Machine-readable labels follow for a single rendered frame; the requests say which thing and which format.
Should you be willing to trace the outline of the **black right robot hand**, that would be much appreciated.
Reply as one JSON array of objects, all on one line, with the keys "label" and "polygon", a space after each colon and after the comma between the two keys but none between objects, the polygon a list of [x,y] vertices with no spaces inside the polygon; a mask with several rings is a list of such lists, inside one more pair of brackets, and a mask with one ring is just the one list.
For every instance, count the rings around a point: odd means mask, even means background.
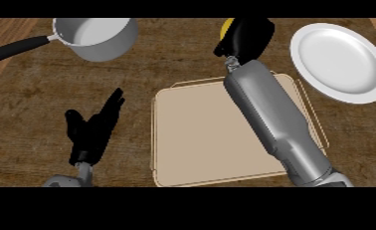
[{"label": "black right robot hand", "polygon": [[234,18],[212,52],[218,57],[236,57],[245,65],[261,56],[273,33],[274,24],[267,18]]}]

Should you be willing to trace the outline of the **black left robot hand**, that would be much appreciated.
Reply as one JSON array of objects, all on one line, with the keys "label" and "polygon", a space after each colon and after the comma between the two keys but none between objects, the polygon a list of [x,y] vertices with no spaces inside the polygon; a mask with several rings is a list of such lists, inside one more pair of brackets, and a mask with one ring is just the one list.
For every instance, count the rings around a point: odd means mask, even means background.
[{"label": "black left robot hand", "polygon": [[100,112],[88,120],[84,120],[75,110],[66,110],[68,138],[74,143],[69,158],[72,165],[81,162],[90,165],[99,163],[118,123],[124,102],[124,91],[115,89]]}]

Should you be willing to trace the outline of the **yellow lemon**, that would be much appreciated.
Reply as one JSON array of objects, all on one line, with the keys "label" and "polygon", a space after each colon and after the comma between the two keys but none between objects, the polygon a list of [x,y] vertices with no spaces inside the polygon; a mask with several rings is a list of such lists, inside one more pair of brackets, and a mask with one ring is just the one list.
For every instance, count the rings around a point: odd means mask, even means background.
[{"label": "yellow lemon", "polygon": [[223,40],[224,38],[224,35],[225,35],[225,32],[227,32],[227,29],[230,27],[230,24],[233,22],[233,19],[234,18],[228,18],[225,19],[225,21],[223,22],[223,25],[221,25],[221,28],[220,28],[220,39]]}]

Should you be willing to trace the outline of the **white plate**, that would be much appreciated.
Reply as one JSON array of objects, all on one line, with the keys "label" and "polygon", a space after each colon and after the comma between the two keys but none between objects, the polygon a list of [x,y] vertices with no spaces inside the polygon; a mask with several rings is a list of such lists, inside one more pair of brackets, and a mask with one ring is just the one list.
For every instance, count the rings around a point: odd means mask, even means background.
[{"label": "white plate", "polygon": [[330,99],[354,105],[376,103],[376,46],[352,30],[327,24],[298,29],[289,44],[295,69]]}]

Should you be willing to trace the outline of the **beige tray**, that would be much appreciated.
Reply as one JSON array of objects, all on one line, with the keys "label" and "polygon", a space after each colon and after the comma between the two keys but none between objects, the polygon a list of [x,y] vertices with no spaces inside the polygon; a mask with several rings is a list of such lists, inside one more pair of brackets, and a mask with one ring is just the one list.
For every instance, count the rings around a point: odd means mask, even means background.
[{"label": "beige tray", "polygon": [[284,173],[228,97],[223,78],[180,82],[156,93],[152,172],[159,187],[202,186]]}]

